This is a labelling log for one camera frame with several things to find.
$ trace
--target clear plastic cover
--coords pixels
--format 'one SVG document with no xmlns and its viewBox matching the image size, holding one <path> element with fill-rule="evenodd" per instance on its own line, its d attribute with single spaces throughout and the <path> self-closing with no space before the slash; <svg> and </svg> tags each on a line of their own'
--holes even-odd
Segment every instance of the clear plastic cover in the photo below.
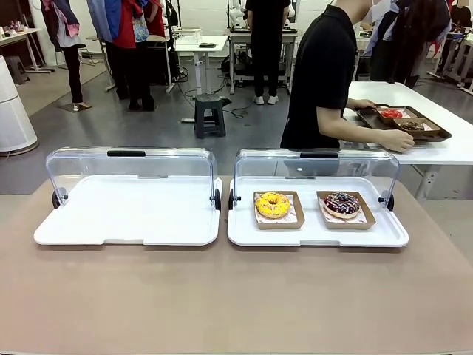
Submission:
<svg viewBox="0 0 473 355">
<path fill-rule="evenodd" d="M 63 148 L 47 157 L 46 167 L 59 203 L 92 176 L 97 178 L 163 179 L 192 177 L 208 181 L 208 196 L 214 203 L 214 155 L 205 149 Z"/>
<path fill-rule="evenodd" d="M 287 186 L 294 180 L 314 183 L 318 178 L 335 182 L 352 191 L 350 179 L 368 182 L 379 194 L 379 202 L 387 207 L 399 175 L 399 162 L 394 155 L 376 149 L 314 149 L 294 152 L 286 149 L 243 149 L 234 167 L 234 206 L 241 199 L 239 191 L 255 179 L 285 178 Z"/>
</svg>

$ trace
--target empty white tray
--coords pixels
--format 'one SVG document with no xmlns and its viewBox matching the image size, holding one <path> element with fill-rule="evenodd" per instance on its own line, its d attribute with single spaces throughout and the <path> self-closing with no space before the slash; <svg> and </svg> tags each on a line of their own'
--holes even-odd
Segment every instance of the empty white tray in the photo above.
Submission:
<svg viewBox="0 0 473 355">
<path fill-rule="evenodd" d="M 409 235 L 393 212 L 378 202 L 378 192 L 362 177 L 317 177 L 294 180 L 284 177 L 241 177 L 237 194 L 242 198 L 228 215 L 228 238 L 240 246 L 358 246 L 398 248 Z M 297 230 L 259 230 L 254 216 L 255 191 L 296 191 L 305 215 Z M 317 203 L 317 191 L 357 191 L 371 209 L 376 224 L 367 231 L 329 230 Z"/>
<path fill-rule="evenodd" d="M 222 181 L 215 180 L 222 191 Z M 208 177 L 161 179 L 93 175 L 38 227 L 44 245 L 204 246 L 218 234 L 220 212 Z"/>
</svg>

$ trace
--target yellow donut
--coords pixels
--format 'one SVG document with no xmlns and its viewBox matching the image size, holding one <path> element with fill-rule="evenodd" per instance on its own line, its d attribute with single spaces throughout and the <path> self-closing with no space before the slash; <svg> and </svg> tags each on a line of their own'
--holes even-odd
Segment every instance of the yellow donut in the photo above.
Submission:
<svg viewBox="0 0 473 355">
<path fill-rule="evenodd" d="M 284 195 L 266 192 L 256 200 L 256 208 L 262 216 L 278 220 L 285 217 L 289 212 L 290 203 L 289 199 Z"/>
</svg>

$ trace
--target white cylindrical bin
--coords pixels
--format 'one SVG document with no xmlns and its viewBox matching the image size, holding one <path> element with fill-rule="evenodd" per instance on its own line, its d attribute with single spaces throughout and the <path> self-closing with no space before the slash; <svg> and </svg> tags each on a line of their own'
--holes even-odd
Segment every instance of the white cylindrical bin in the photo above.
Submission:
<svg viewBox="0 0 473 355">
<path fill-rule="evenodd" d="M 37 142 L 7 64 L 0 56 L 0 155 L 28 152 L 37 146 Z"/>
</svg>

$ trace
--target red food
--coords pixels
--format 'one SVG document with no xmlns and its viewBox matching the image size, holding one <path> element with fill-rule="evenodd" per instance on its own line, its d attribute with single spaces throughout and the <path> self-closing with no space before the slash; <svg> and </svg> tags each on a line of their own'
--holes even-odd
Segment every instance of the red food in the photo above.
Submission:
<svg viewBox="0 0 473 355">
<path fill-rule="evenodd" d="M 396 109 L 386 109 L 381 112 L 381 115 L 385 118 L 402 118 L 402 113 Z"/>
</svg>

